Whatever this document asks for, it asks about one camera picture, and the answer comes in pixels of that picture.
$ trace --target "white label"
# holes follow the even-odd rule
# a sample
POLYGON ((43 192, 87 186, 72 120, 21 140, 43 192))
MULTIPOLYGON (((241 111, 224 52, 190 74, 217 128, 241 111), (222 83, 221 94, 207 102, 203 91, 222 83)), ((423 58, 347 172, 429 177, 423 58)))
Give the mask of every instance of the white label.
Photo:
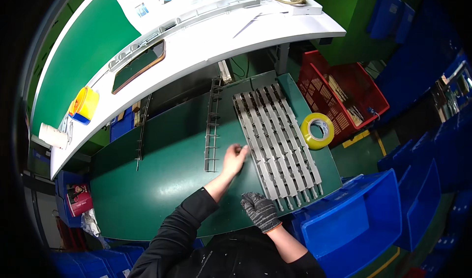
POLYGON ((398 10, 398 6, 394 5, 394 4, 391 4, 390 5, 390 9, 388 10, 390 13, 394 13, 396 14, 397 13, 397 10, 398 10))

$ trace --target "black jacket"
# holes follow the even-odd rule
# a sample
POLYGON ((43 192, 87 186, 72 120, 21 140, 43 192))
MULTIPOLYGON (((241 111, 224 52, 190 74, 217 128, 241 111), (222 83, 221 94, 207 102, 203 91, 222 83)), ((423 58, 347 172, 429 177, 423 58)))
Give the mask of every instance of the black jacket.
POLYGON ((325 277, 310 252, 284 262, 274 242, 256 227, 216 235, 193 250, 197 229, 216 209, 204 188, 186 198, 165 218, 128 278, 325 277))

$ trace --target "red plastic crate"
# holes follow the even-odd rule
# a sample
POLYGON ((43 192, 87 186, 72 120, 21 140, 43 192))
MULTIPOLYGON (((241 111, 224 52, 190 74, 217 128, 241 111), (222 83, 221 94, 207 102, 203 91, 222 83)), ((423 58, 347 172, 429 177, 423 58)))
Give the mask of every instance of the red plastic crate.
POLYGON ((390 106, 377 85, 359 63, 331 67, 318 51, 309 51, 303 55, 302 68, 297 86, 310 106, 312 112, 323 113, 333 122, 334 139, 330 146, 342 143, 377 119, 369 108, 379 115, 390 106), (323 77, 330 74, 349 98, 349 103, 356 106, 364 121, 356 126, 346 107, 323 77))

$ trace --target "person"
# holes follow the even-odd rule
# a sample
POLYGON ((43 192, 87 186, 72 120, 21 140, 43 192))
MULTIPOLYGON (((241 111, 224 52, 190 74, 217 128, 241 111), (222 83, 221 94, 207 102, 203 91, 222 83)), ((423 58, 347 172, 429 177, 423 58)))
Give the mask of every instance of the person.
POLYGON ((242 168, 247 145, 229 146, 219 176, 187 197, 164 219, 128 278, 325 277, 312 254, 281 226, 275 205, 263 195, 244 193, 241 205, 255 227, 214 236, 193 250, 200 224, 242 168))

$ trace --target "smartphone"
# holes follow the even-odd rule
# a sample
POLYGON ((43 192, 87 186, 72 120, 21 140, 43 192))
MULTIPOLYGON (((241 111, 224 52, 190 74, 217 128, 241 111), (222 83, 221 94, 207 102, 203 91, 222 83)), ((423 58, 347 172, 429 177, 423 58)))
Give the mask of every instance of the smartphone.
POLYGON ((144 52, 139 54, 126 66, 121 68, 115 75, 112 94, 116 94, 128 83, 132 82, 146 70, 161 62, 166 57, 166 45, 164 40, 159 40, 156 44, 150 46, 144 52))

